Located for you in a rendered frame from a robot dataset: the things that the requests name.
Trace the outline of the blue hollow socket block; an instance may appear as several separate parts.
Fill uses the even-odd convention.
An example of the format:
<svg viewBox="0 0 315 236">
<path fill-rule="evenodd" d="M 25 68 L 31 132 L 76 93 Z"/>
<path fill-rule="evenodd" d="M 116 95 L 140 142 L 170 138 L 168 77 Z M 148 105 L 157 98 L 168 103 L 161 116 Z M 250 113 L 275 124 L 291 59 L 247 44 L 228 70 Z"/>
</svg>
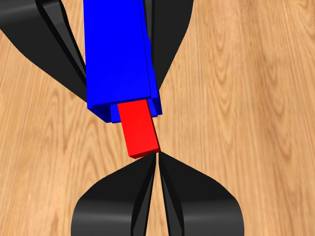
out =
<svg viewBox="0 0 315 236">
<path fill-rule="evenodd" d="M 83 0 L 87 107 L 105 122 L 120 122 L 118 104 L 161 101 L 148 37 L 144 0 Z"/>
</svg>

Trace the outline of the thin red peg bar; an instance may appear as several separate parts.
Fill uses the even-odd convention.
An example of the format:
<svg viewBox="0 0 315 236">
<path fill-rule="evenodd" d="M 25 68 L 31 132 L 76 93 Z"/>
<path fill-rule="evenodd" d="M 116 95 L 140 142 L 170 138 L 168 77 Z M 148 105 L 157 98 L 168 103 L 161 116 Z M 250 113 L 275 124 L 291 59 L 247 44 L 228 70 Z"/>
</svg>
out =
<svg viewBox="0 0 315 236">
<path fill-rule="evenodd" d="M 118 104 L 129 157 L 143 157 L 160 151 L 160 145 L 147 100 Z"/>
</svg>

